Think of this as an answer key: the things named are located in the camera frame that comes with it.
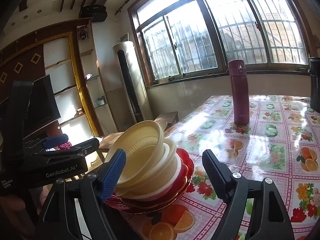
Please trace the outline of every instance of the television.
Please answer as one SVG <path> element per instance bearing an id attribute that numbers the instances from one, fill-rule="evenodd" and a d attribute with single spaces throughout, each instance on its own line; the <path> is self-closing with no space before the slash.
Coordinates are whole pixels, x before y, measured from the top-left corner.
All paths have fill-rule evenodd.
<path id="1" fill-rule="evenodd" d="M 4 121 L 9 98 L 0 103 L 0 129 Z M 60 113 L 54 98 L 50 75 L 33 82 L 28 117 L 23 125 L 23 137 L 27 137 L 59 119 Z"/>

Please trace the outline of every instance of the floral tablecloth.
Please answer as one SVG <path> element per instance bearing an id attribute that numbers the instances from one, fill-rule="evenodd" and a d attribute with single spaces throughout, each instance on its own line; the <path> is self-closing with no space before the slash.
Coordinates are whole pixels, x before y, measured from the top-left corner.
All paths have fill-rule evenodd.
<path id="1" fill-rule="evenodd" d="M 320 114 L 309 103 L 305 97 L 251 95 L 250 123 L 236 126 L 232 96 L 210 97 L 167 130 L 195 164 L 187 192 L 160 214 L 124 218 L 143 239 L 210 239 L 226 207 L 202 166 L 202 152 L 211 149 L 232 172 L 259 181 L 270 177 L 295 239 L 303 239 L 320 216 Z M 237 240 L 245 237 L 252 203 L 247 201 Z"/>

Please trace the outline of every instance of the red bowl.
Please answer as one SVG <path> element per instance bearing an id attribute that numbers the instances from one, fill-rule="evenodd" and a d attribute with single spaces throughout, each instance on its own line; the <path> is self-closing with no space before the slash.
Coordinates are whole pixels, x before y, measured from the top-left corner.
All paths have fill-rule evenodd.
<path id="1" fill-rule="evenodd" d="M 112 196 L 106 200 L 106 204 L 112 208 L 129 214 L 153 212 L 170 205 L 187 190 L 194 171 L 194 164 L 190 159 L 188 152 L 184 149 L 178 148 L 177 154 L 183 161 L 184 165 L 182 166 L 179 176 L 173 183 L 172 188 L 164 196 L 157 200 L 144 202 L 119 198 L 115 194 L 112 194 Z"/>

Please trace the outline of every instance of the window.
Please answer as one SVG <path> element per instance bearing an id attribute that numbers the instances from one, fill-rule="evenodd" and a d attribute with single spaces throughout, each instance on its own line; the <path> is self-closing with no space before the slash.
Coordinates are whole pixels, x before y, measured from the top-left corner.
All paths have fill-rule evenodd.
<path id="1" fill-rule="evenodd" d="M 247 70 L 307 68 L 298 12 L 291 4 L 291 0 L 137 1 L 129 12 L 138 19 L 136 38 L 142 63 L 149 69 L 148 84 L 223 73 L 234 59 L 243 59 Z"/>

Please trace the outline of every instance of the window frame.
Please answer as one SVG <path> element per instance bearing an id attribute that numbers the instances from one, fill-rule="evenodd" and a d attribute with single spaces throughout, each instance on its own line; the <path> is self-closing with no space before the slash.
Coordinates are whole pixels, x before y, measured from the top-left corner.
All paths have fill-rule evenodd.
<path id="1" fill-rule="evenodd" d="M 213 49 L 215 52 L 218 68 L 199 70 L 199 71 L 190 72 L 190 73 L 182 73 L 182 70 L 180 69 L 180 66 L 178 63 L 178 59 L 176 57 L 176 53 L 174 53 L 176 63 L 178 66 L 178 70 L 179 70 L 179 75 L 155 80 L 154 74 L 153 74 L 153 71 L 151 68 L 151 64 L 150 64 L 148 51 L 147 51 L 146 44 L 145 44 L 145 41 L 143 38 L 142 30 L 143 30 L 143 28 L 145 28 L 146 26 L 148 26 L 152 22 L 154 22 L 156 19 L 162 17 L 165 22 L 167 31 L 169 31 L 168 25 L 167 25 L 168 23 L 165 19 L 165 15 L 170 13 L 171 11 L 177 9 L 178 7 L 180 7 L 184 4 L 190 3 L 194 0 L 177 1 L 174 4 L 163 9 L 162 11 L 156 13 L 154 16 L 152 16 L 150 19 L 146 20 L 144 23 L 140 24 L 139 19 L 138 19 L 137 10 L 143 4 L 145 4 L 147 1 L 149 1 L 149 0 L 136 0 L 128 8 L 129 19 L 130 19 L 130 23 L 131 23 L 131 27 L 132 27 L 132 31 L 133 31 L 134 40 L 135 40 L 136 47 L 137 47 L 136 48 L 137 53 L 138 53 L 140 63 L 141 63 L 141 68 L 144 73 L 143 76 L 144 76 L 144 82 L 145 82 L 146 86 L 152 86 L 155 84 L 170 82 L 173 80 L 183 81 L 183 79 L 189 78 L 189 77 L 197 77 L 197 76 L 200 77 L 200 76 L 205 76 L 205 75 L 210 75 L 210 74 L 226 73 L 228 71 L 228 67 L 227 67 L 228 61 L 227 61 L 226 53 L 225 53 L 225 50 L 223 47 L 220 32 L 218 31 L 217 24 L 216 24 L 215 19 L 212 15 L 212 12 L 211 12 L 211 10 L 205 0 L 196 0 L 199 5 L 199 8 L 201 10 L 201 13 L 204 17 L 204 21 L 205 21 L 207 29 L 208 29 L 209 37 L 212 41 L 212 46 L 213 46 Z M 253 12 L 254 17 L 257 19 L 258 29 L 261 33 L 263 44 L 264 44 L 265 50 L 266 50 L 266 56 L 267 56 L 267 63 L 246 64 L 247 71 L 249 71 L 249 72 L 256 71 L 256 70 L 259 70 L 259 71 L 265 70 L 265 71 L 272 71 L 272 72 L 276 72 L 276 71 L 282 71 L 282 72 L 283 71 L 301 71 L 301 73 L 305 73 L 308 69 L 308 65 L 292 64 L 292 63 L 271 63 L 270 53 L 272 53 L 272 52 L 270 51 L 270 48 L 269 48 L 268 42 L 267 42 L 267 37 L 265 36 L 263 26 L 261 25 L 262 21 L 260 19 L 260 15 L 255 10 L 254 4 L 251 2 L 251 0 L 247 0 L 247 1 L 250 5 L 250 8 Z M 317 51 L 315 48 L 315 44 L 312 41 L 312 39 L 310 39 L 310 37 L 313 37 L 312 32 L 311 32 L 311 28 L 309 26 L 309 23 L 307 21 L 306 16 L 304 15 L 304 13 L 300 7 L 300 4 L 298 3 L 297 0 L 286 0 L 286 1 L 289 5 L 289 8 L 291 9 L 291 11 L 293 13 L 293 16 L 297 22 L 298 27 L 300 29 L 301 38 L 303 39 L 303 42 L 304 42 L 304 45 L 306 48 L 307 57 L 309 57 L 309 56 L 316 57 Z M 170 34 L 169 34 L 169 38 L 170 38 L 172 49 L 174 50 L 172 38 L 171 38 Z"/>

